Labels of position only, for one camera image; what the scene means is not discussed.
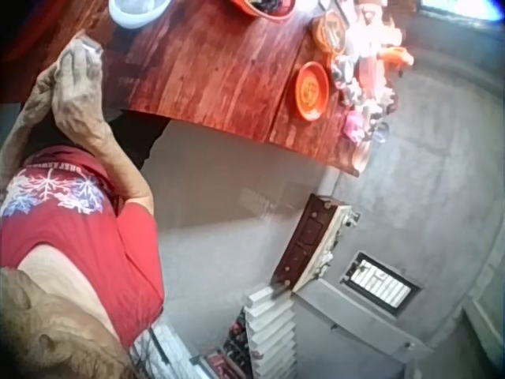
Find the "hair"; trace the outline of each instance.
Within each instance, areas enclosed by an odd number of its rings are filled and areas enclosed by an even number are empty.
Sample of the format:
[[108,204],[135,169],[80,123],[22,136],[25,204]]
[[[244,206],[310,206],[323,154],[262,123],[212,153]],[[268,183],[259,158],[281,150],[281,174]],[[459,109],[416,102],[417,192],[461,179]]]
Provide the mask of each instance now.
[[[117,376],[117,379],[157,379],[152,374],[152,364],[149,362],[149,351],[147,348],[142,349],[138,356],[130,355],[130,364],[126,365],[122,372]],[[102,360],[99,356],[92,357],[95,361],[87,367],[92,366],[91,372],[84,373],[86,370],[79,370],[81,365],[84,365],[84,358],[74,357],[68,358],[63,362],[56,363],[52,366],[42,367],[31,373],[25,373],[25,368],[19,363],[16,355],[9,343],[4,340],[0,341],[0,372],[5,374],[5,377],[12,379],[109,379],[110,377],[103,374],[104,367],[109,364]]]

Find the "orange plate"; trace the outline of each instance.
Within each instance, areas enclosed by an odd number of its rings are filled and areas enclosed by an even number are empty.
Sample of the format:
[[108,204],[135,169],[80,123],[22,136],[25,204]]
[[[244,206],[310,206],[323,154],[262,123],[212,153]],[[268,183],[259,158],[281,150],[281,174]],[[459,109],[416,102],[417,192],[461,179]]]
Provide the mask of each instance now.
[[305,63],[298,71],[295,96],[300,115],[307,121],[317,120],[328,105],[330,82],[318,62]]

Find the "orange container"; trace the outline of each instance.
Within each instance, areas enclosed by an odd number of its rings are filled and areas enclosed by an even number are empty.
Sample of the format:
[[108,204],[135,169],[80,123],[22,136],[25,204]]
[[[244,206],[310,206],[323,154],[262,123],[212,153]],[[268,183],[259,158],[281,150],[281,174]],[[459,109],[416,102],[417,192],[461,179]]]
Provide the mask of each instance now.
[[413,65],[413,56],[404,47],[388,47],[381,49],[377,57],[396,67]]
[[317,120],[325,111],[330,95],[330,82],[318,62],[305,63],[298,71],[295,98],[298,111],[307,121]]
[[277,9],[275,13],[265,13],[257,9],[248,0],[231,0],[233,4],[238,6],[244,13],[254,17],[262,17],[281,24],[282,22],[288,21],[294,13],[294,7],[296,5],[296,0],[281,0],[282,5]]
[[312,20],[312,37],[320,50],[340,55],[346,48],[346,24],[340,13],[328,10]]

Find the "wooden table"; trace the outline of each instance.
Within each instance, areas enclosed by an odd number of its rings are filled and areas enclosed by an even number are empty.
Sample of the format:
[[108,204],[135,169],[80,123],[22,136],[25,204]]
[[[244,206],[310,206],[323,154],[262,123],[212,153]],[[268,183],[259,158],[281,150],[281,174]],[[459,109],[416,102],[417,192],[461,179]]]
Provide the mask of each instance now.
[[107,0],[69,0],[64,16],[21,60],[2,68],[2,102],[28,96],[38,72],[85,29],[104,47],[106,107],[194,122],[300,152],[357,176],[354,148],[341,135],[346,110],[331,97],[328,112],[308,124],[296,116],[292,78],[323,59],[300,9],[285,24],[241,13],[227,0],[172,0],[152,24],[117,26]]

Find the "red shirt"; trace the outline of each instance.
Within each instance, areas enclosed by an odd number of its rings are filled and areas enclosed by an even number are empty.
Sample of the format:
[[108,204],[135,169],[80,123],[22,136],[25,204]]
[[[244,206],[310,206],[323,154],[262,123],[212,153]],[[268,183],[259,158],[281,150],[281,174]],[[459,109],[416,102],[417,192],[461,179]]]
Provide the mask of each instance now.
[[161,313],[163,280],[156,222],[142,205],[119,215],[96,159],[55,146],[27,159],[0,208],[0,264],[16,268],[37,245],[64,253],[95,289],[128,348]]

